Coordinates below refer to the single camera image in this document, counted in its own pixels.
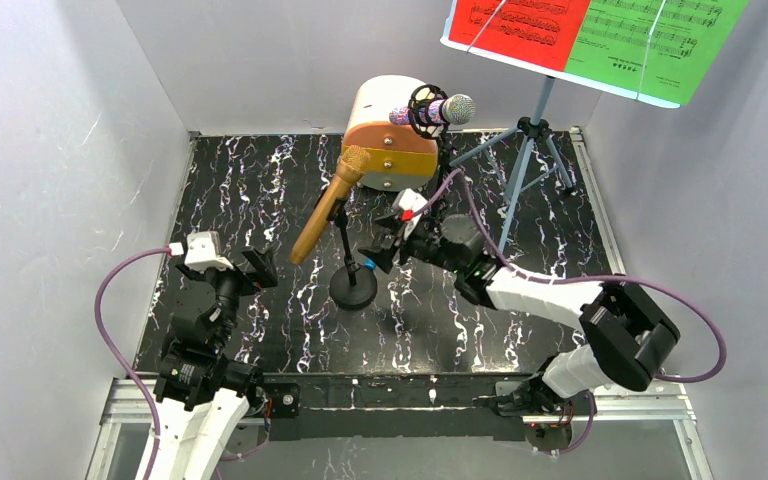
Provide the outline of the red sheet music page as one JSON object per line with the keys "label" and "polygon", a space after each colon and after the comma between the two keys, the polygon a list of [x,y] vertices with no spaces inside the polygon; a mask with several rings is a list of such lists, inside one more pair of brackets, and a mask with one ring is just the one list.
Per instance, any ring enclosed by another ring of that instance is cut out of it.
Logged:
{"label": "red sheet music page", "polygon": [[589,0],[456,1],[443,39],[562,71],[590,4]]}

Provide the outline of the black shock-mount tripod stand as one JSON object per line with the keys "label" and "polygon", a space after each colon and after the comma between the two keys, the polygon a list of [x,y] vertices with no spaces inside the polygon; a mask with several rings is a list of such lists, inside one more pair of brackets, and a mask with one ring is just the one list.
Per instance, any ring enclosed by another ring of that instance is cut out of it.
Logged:
{"label": "black shock-mount tripod stand", "polygon": [[427,109],[433,101],[446,100],[448,95],[439,86],[421,84],[412,93],[408,100],[409,125],[420,137],[433,140],[437,147],[437,170],[434,180],[427,188],[429,195],[437,191],[443,184],[443,180],[450,173],[449,163],[453,148],[448,135],[449,123],[443,126],[433,126],[429,120],[421,118],[421,110]]}

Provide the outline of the round three-drawer storage box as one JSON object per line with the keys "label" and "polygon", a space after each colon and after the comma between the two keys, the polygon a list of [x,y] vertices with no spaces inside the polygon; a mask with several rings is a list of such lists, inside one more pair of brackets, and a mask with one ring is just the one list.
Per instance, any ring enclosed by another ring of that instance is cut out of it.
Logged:
{"label": "round three-drawer storage box", "polygon": [[395,125],[389,114],[405,107],[413,92],[425,83],[404,75],[379,75],[366,80],[357,90],[342,148],[352,145],[371,156],[367,172],[360,179],[366,188],[398,192],[417,190],[434,177],[438,168],[435,141],[420,137],[409,125]]}

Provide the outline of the green sheet music page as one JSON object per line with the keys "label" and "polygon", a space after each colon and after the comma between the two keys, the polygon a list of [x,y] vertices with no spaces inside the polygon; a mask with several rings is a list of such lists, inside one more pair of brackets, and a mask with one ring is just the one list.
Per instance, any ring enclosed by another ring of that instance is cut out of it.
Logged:
{"label": "green sheet music page", "polygon": [[592,1],[565,72],[668,108],[690,102],[748,3]]}

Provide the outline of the aluminium frame rail base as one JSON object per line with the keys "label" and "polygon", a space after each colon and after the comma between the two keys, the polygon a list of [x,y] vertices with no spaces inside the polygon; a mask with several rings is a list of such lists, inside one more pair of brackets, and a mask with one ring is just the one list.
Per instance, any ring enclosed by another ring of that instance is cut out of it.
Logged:
{"label": "aluminium frame rail base", "polygon": [[664,422],[677,436],[690,478],[712,478],[684,386],[655,381],[642,392],[599,387],[543,409],[516,397],[525,379],[500,373],[268,373],[260,392],[272,402],[273,441],[491,437],[550,453],[580,443],[598,421]]}

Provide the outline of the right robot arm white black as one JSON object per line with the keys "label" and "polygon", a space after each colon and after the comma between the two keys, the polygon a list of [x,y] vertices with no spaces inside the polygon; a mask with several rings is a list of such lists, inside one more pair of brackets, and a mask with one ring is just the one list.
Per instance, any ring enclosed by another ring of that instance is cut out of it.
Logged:
{"label": "right robot arm white black", "polygon": [[559,285],[542,274],[514,271],[466,214],[416,221],[400,211],[375,222],[379,234],[359,251],[382,271],[416,259],[452,272],[456,290],[474,305],[530,314],[584,336],[584,345],[550,357],[512,391],[476,399],[499,416],[550,413],[604,385],[644,391],[680,339],[640,286],[620,279]]}

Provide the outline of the purple glitter microphone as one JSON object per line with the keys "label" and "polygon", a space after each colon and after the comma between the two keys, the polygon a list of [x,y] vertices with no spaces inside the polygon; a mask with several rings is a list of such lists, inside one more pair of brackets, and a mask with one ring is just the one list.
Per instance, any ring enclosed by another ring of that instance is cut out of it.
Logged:
{"label": "purple glitter microphone", "polygon": [[407,106],[392,110],[388,119],[393,125],[417,127],[463,125],[476,113],[474,100],[464,94],[447,98],[411,100]]}

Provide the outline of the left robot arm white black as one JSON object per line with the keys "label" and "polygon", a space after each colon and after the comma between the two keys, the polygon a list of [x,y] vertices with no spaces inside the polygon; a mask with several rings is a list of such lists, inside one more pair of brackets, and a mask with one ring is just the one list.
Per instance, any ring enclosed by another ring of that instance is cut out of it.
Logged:
{"label": "left robot arm white black", "polygon": [[248,414],[271,426],[274,402],[263,370],[224,352],[236,328],[240,300],[277,284],[273,253],[247,247],[248,269],[180,242],[165,253],[179,271],[209,285],[214,300],[198,316],[173,319],[149,396],[152,426],[137,476],[140,479],[209,479],[231,434]]}

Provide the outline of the gold microphone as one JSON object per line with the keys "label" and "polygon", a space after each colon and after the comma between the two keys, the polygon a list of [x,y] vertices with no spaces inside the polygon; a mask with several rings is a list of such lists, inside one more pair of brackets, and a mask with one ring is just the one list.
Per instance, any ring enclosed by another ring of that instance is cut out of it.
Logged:
{"label": "gold microphone", "polygon": [[292,247],[290,262],[300,265],[314,250],[338,200],[345,199],[366,174],[371,154],[363,147],[349,146],[339,157],[335,174]]}

